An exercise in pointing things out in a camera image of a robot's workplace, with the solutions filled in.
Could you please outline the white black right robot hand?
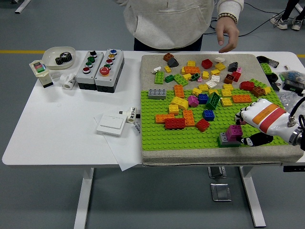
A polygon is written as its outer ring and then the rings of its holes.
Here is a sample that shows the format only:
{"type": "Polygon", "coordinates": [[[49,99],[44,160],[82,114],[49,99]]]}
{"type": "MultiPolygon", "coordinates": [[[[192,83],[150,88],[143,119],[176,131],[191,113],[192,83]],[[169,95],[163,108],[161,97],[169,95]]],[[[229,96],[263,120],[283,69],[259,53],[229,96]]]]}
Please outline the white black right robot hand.
{"type": "Polygon", "coordinates": [[[261,146],[272,142],[274,136],[281,137],[293,146],[302,144],[304,130],[294,116],[266,99],[260,98],[242,108],[235,117],[259,130],[252,136],[236,138],[244,145],[261,146]]]}

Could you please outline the person's left hand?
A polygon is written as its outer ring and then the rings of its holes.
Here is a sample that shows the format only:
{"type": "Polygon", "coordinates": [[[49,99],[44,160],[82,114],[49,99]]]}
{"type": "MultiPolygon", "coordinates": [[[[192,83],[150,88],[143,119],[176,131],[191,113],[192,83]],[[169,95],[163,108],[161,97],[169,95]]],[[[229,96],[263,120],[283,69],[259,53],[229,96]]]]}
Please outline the person's left hand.
{"type": "Polygon", "coordinates": [[[234,50],[238,45],[239,30],[232,18],[222,17],[216,24],[216,35],[218,44],[221,46],[219,53],[234,50]],[[228,35],[228,43],[224,46],[224,35],[228,35]]]}

